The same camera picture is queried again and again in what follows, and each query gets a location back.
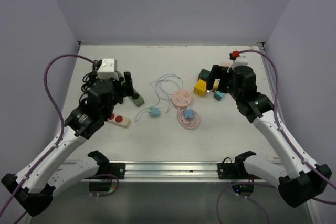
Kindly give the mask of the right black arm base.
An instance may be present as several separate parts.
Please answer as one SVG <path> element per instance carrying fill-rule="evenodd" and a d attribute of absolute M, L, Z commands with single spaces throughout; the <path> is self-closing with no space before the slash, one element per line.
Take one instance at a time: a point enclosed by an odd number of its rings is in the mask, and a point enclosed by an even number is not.
<path fill-rule="evenodd" d="M 237 155 L 234 160 L 230 157 L 226 157 L 220 163 L 217 163 L 217 173 L 218 179 L 229 179 L 229 180 L 248 180 L 248 182 L 254 182 L 255 177 L 252 174 L 246 172 L 243 162 L 251 157 L 255 156 L 256 153 L 253 151 L 246 151 Z"/>

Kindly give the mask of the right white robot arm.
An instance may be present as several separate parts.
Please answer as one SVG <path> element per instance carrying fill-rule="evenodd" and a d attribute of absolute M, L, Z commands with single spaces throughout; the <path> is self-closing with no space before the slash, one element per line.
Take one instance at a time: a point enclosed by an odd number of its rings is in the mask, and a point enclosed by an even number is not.
<path fill-rule="evenodd" d="M 274 104 L 258 92 L 253 69 L 213 65 L 206 78 L 207 88 L 211 88 L 216 79 L 219 80 L 218 91 L 232 96 L 238 111 L 266 138 L 282 161 L 279 167 L 247 151 L 235 157 L 236 176 L 255 175 L 265 180 L 276 187 L 282 199 L 293 208 L 323 193 L 332 175 L 331 169 L 310 157 L 279 121 Z"/>

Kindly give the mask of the beige cube adapter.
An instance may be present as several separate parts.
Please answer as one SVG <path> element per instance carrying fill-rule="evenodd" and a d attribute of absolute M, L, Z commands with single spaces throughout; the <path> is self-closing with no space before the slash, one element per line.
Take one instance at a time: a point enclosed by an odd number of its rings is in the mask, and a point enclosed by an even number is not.
<path fill-rule="evenodd" d="M 219 80 L 215 80 L 212 87 L 212 92 L 217 92 L 218 86 L 219 86 Z"/>

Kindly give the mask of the dark green cube adapter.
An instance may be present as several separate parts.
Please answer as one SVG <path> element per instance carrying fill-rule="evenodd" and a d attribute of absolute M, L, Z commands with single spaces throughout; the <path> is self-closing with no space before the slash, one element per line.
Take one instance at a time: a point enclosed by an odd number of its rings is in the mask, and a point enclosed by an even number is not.
<path fill-rule="evenodd" d="M 211 72 L 209 70 L 201 69 L 200 73 L 198 74 L 197 79 L 207 82 L 208 76 L 210 74 L 211 74 Z"/>

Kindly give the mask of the pink cube adapter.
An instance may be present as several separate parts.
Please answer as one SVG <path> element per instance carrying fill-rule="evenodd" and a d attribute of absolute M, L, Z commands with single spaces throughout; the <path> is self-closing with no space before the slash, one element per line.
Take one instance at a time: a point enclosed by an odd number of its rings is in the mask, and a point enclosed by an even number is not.
<path fill-rule="evenodd" d="M 231 64 L 231 63 L 227 63 L 227 62 L 222 62 L 222 63 L 220 64 L 220 66 L 223 67 L 223 68 L 227 68 L 227 69 L 229 69 L 229 68 L 232 67 L 232 64 Z"/>

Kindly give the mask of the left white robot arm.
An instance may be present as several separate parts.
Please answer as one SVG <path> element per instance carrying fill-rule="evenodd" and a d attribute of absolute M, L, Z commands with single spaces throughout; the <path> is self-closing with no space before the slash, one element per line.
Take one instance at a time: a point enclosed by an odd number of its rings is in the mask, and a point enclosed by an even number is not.
<path fill-rule="evenodd" d="M 34 217 L 45 211 L 56 192 L 91 176 L 104 178 L 109 172 L 108 159 L 98 151 L 61 174 L 59 166 L 79 146 L 100 130 L 113 115 L 114 107 L 124 97 L 134 96 L 130 72 L 110 79 L 96 78 L 87 96 L 77 108 L 61 122 L 61 129 L 47 147 L 17 174 L 6 174 L 1 183 L 16 199 L 25 212 Z"/>

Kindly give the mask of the blue charger cube front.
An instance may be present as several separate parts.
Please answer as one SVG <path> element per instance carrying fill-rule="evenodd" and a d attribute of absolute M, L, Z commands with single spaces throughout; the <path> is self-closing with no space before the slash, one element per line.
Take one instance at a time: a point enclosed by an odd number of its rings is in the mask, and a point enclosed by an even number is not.
<path fill-rule="evenodd" d="M 158 107 L 152 106 L 149 108 L 149 114 L 151 117 L 159 117 L 161 114 L 161 111 Z"/>

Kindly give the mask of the beige power strip red sockets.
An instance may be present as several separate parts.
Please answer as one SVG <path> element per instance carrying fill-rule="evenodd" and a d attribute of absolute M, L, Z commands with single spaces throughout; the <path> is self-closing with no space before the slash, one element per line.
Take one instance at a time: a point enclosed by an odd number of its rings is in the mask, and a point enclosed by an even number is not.
<path fill-rule="evenodd" d="M 112 113 L 112 115 L 108 118 L 108 122 L 123 128 L 128 128 L 131 121 L 126 116 L 117 113 Z"/>

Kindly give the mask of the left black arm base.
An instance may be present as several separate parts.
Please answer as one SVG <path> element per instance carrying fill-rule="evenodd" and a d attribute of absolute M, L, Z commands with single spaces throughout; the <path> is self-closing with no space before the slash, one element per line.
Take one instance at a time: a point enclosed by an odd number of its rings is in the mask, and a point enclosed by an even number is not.
<path fill-rule="evenodd" d="M 120 180 L 124 179 L 125 163 L 111 163 L 99 151 L 88 154 L 98 165 L 94 175 L 89 176 L 89 191 L 96 197 L 106 197 L 115 193 L 119 188 Z"/>

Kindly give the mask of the green power strip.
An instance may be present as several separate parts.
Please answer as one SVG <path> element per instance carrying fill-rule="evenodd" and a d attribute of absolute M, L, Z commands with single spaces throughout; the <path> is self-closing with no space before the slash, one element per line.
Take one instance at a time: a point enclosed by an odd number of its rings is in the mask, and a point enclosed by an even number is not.
<path fill-rule="evenodd" d="M 125 83 L 124 75 L 121 72 L 117 72 L 119 79 L 121 80 L 121 84 Z M 134 103 L 135 106 L 140 107 L 144 105 L 143 97 L 137 92 L 136 89 L 133 89 L 135 97 L 129 96 L 128 98 Z"/>

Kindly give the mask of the pink round charging base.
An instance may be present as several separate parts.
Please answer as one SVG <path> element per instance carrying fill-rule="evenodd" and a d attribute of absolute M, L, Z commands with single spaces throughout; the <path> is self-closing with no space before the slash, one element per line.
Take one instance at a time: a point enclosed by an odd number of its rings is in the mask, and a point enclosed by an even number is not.
<path fill-rule="evenodd" d="M 172 104 L 177 109 L 187 109 L 192 103 L 192 95 L 187 90 L 177 90 L 172 94 Z"/>

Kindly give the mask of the teal charger cube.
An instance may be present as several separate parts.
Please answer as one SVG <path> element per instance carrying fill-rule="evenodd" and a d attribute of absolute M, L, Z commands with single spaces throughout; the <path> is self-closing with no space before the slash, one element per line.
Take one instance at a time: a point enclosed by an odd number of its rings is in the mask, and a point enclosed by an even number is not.
<path fill-rule="evenodd" d="M 213 95 L 214 99 L 216 99 L 217 101 L 220 101 L 223 99 L 225 93 L 222 93 L 222 92 L 219 92 L 219 91 L 216 91 Z"/>

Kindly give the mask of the yellow cube adapter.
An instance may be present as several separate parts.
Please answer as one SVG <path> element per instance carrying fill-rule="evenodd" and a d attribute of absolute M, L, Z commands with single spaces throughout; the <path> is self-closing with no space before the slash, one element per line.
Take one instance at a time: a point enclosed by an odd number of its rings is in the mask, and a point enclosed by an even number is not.
<path fill-rule="evenodd" d="M 202 79 L 199 79 L 194 86 L 193 93 L 200 97 L 204 97 L 207 92 L 206 82 Z"/>

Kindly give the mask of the blue charger cube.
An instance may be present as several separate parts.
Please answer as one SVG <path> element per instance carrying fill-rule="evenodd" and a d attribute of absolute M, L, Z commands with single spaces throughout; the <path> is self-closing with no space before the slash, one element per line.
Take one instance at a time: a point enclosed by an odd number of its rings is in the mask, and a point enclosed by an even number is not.
<path fill-rule="evenodd" d="M 151 117 L 159 117 L 161 114 L 161 111 L 158 107 L 152 106 L 149 108 L 149 114 Z"/>
<path fill-rule="evenodd" d="M 193 119 L 194 118 L 194 111 L 192 109 L 185 109 L 184 110 L 184 118 L 185 119 Z"/>

